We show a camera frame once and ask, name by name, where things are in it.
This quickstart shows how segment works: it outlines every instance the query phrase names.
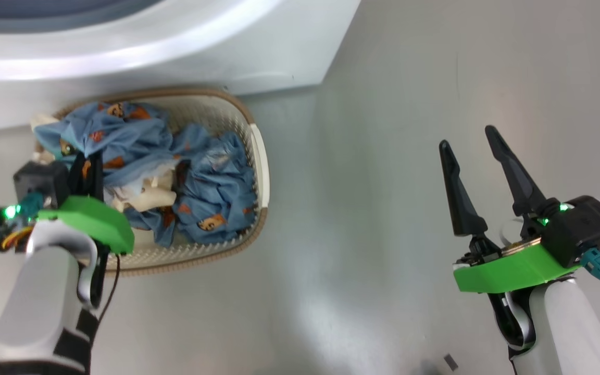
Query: black cable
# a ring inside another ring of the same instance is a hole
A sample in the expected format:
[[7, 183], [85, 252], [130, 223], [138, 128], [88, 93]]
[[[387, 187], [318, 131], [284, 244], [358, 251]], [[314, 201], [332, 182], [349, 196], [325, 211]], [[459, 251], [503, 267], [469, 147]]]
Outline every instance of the black cable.
[[113, 294], [115, 294], [115, 288], [117, 287], [117, 280], [119, 280], [119, 270], [120, 270], [120, 263], [119, 263], [119, 254], [116, 255], [117, 256], [117, 272], [115, 273], [115, 281], [112, 284], [112, 289], [110, 290], [110, 296], [108, 296], [108, 301], [105, 302], [105, 306], [103, 306], [103, 311], [101, 311], [101, 316], [98, 318], [98, 324], [101, 325], [101, 321], [103, 320], [103, 316], [105, 315], [105, 312], [108, 310], [108, 306], [110, 306], [110, 301], [113, 300]]

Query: green bracket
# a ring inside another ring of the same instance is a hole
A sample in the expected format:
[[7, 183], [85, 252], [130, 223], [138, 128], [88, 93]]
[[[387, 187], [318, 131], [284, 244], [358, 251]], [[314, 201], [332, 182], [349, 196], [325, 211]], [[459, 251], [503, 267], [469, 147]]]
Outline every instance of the green bracket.
[[576, 271], [580, 266], [564, 268], [543, 245], [526, 249], [478, 266], [453, 271], [462, 292], [505, 293], [541, 285]]
[[126, 216], [92, 197], [71, 195], [57, 210], [41, 210], [39, 219], [61, 219], [66, 225], [110, 246], [113, 254], [131, 254], [133, 230]]

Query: washing machine door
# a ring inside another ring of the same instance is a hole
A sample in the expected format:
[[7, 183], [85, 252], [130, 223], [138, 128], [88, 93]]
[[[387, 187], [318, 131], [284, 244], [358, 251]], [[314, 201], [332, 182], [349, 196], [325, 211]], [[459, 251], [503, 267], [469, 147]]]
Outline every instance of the washing machine door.
[[115, 73], [200, 52], [283, 0], [0, 0], [0, 81]]

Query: floor scratch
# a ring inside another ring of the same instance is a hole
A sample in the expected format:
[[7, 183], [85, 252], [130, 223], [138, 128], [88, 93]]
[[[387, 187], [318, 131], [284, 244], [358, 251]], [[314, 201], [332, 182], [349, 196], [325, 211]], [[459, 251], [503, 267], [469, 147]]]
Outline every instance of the floor scratch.
[[460, 62], [460, 52], [455, 53], [455, 90], [457, 91], [457, 100], [460, 101], [460, 71], [459, 71], [459, 62]]

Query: small dark rectangle on floor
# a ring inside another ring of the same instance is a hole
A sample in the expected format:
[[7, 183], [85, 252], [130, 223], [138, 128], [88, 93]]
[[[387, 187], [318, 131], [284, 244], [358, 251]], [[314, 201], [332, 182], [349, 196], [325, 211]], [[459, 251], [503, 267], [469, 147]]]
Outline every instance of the small dark rectangle on floor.
[[446, 354], [446, 356], [443, 357], [443, 360], [446, 361], [446, 363], [448, 363], [448, 367], [451, 368], [451, 371], [457, 370], [457, 362], [453, 359], [452, 356], [450, 356], [450, 354]]

